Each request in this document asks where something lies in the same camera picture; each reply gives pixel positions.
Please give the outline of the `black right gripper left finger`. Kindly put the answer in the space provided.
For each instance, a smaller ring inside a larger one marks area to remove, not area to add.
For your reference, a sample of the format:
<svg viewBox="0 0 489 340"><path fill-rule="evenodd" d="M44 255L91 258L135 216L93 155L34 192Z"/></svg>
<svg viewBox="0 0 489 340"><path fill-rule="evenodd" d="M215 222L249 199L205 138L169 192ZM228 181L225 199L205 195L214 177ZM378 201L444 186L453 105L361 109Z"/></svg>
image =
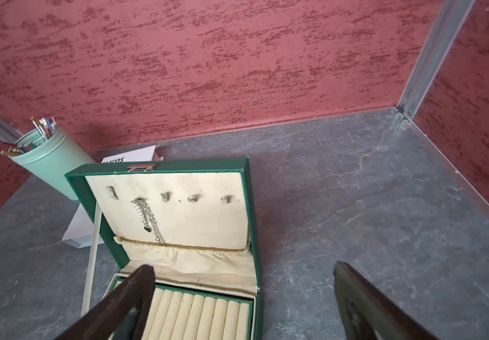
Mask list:
<svg viewBox="0 0 489 340"><path fill-rule="evenodd" d="M156 288L155 270L142 265L59 339L142 339Z"/></svg>

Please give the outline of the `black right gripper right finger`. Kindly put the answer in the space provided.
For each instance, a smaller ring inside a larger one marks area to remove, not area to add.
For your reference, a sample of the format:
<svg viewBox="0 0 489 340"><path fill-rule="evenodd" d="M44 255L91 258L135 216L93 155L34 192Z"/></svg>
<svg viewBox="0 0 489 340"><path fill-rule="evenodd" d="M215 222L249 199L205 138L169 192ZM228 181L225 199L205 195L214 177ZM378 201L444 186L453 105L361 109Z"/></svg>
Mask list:
<svg viewBox="0 0 489 340"><path fill-rule="evenodd" d="M334 266L334 292L347 339L435 339L346 262Z"/></svg>

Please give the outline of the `green jewelry box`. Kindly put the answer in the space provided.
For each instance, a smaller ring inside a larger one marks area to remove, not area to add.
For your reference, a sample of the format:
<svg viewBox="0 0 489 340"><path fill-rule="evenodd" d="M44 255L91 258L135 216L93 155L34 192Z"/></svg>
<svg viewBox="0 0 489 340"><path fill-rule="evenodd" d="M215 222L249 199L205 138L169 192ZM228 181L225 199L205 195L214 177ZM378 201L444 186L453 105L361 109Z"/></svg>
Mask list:
<svg viewBox="0 0 489 340"><path fill-rule="evenodd" d="M85 164L66 176L118 264L156 288L142 339L260 339L261 252L248 158Z"/></svg>

